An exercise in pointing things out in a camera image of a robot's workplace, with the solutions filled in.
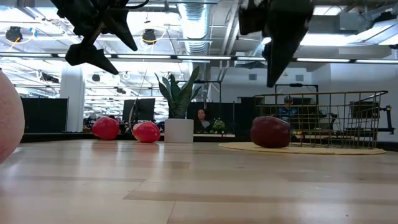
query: air vent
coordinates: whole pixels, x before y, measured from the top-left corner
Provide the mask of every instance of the air vent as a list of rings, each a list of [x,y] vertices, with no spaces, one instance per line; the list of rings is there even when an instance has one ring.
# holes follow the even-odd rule
[[[304,75],[296,75],[296,81],[304,82]]]
[[[257,74],[249,74],[249,81],[256,81],[257,80]]]

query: woven mat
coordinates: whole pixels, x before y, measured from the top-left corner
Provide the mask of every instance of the woven mat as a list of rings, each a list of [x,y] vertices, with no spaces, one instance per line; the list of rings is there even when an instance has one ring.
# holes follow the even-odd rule
[[[229,142],[221,143],[219,147],[228,149],[240,149],[258,152],[277,152],[292,154],[316,154],[316,155],[378,155],[386,153],[382,149],[342,149],[342,148],[321,148],[321,147],[295,147],[289,146],[280,149],[267,149],[255,145],[253,142]]]

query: white column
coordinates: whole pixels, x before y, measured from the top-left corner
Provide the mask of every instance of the white column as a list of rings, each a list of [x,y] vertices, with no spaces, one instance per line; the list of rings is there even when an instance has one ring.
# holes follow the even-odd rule
[[[65,62],[62,68],[60,98],[69,99],[67,131],[83,131],[85,87],[83,67],[71,66]]]

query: red ball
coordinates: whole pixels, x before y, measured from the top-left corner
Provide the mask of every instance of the red ball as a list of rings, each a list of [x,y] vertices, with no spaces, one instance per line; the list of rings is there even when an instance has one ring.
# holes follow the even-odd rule
[[[102,117],[93,125],[93,134],[104,140],[113,140],[119,134],[119,123],[112,118]]]
[[[153,122],[144,122],[134,125],[132,134],[139,142],[153,143],[160,139],[160,130]]]
[[[261,147],[282,148],[290,143],[290,124],[271,116],[261,116],[253,121],[251,141]]]

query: man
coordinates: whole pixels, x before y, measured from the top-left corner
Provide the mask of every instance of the man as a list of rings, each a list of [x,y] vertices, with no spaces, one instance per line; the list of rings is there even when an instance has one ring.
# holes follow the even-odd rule
[[[295,139],[294,125],[292,124],[292,117],[297,116],[299,114],[299,112],[296,109],[292,108],[293,99],[291,97],[286,96],[284,99],[284,103],[285,103],[284,107],[281,107],[278,110],[278,117],[282,121],[286,121],[290,124],[292,138]]]

